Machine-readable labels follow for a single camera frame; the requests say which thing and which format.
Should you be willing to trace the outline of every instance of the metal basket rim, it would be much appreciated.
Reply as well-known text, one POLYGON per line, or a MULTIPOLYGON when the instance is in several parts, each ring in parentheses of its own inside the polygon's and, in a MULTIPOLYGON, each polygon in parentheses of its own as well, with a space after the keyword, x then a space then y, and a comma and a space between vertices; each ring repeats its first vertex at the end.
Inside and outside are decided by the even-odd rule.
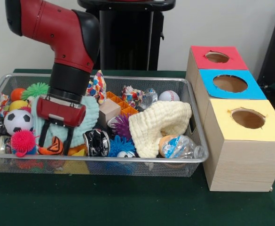
MULTIPOLYGON (((2 84, 11 77, 50 77, 50 74, 36 74, 36 73, 10 73, 2 76, 0 79, 0 87, 2 84)), ((189 81, 181 78, 155 78, 155 77, 127 77, 127 76, 105 76, 107 79, 125 79, 125 80, 140 80, 140 81, 179 81, 183 82, 188 86, 190 98, 195 103, 194 93, 191 92, 192 87, 189 81)), ((51 156, 51 155, 26 155, 23 158, 18 158, 14 154, 0 154, 0 158, 3 159, 36 159, 36 160, 65 160, 65 161, 109 161, 109 162, 161 162, 161 163, 201 163, 207 160, 209 156, 208 146, 206 138, 204 136, 203 129, 201 127, 201 122, 199 119, 198 109, 194 108, 192 110, 193 114, 197 115, 195 117, 196 124, 198 127, 198 132, 201 140, 201 144, 204 148, 204 155, 201 159, 165 159, 165 158, 117 158, 117 157, 80 157, 80 156, 51 156)))

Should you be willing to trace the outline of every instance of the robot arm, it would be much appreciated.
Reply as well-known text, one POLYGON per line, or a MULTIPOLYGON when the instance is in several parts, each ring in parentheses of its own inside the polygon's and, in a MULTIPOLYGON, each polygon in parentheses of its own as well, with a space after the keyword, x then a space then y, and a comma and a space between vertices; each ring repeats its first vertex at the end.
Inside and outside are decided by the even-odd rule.
POLYGON ((6 0, 6 14, 11 31, 55 52, 49 84, 53 96, 80 103, 99 53, 98 20, 43 0, 6 0))
POLYGON ((69 150, 74 128, 83 121, 81 105, 90 73, 99 53, 101 28, 89 13, 69 10, 43 0, 5 0, 9 28, 19 36, 50 45, 55 52, 50 88, 37 103, 45 119, 39 139, 43 146, 50 123, 68 128, 64 154, 69 150))

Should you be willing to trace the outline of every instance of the yellow square top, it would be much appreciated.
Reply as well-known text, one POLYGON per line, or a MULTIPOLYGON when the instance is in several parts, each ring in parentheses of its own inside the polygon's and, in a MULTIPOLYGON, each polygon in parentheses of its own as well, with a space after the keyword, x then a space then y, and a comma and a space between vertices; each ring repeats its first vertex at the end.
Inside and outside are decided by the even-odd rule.
POLYGON ((211 99, 211 104, 225 140, 275 141, 275 110, 268 100, 211 99))

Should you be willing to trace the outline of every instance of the orange plastic grid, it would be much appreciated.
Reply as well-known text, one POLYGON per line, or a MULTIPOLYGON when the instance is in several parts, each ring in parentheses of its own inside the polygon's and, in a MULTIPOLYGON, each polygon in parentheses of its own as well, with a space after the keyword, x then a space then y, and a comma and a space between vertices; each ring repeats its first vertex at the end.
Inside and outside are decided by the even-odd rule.
POLYGON ((126 101, 123 101, 121 98, 117 97, 114 93, 108 91, 106 95, 107 99, 112 100, 114 103, 117 103, 120 106, 122 115, 133 115, 138 113, 136 109, 131 107, 126 101))

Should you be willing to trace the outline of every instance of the green spiky ball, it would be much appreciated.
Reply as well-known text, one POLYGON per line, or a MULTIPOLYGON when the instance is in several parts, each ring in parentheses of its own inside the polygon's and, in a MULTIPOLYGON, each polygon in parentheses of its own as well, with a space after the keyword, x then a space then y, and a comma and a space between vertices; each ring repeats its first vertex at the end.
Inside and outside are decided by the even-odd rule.
POLYGON ((42 94, 45 95, 47 94, 48 88, 49 86, 43 82, 34 83, 23 92, 21 99, 26 100, 28 97, 37 97, 42 94))

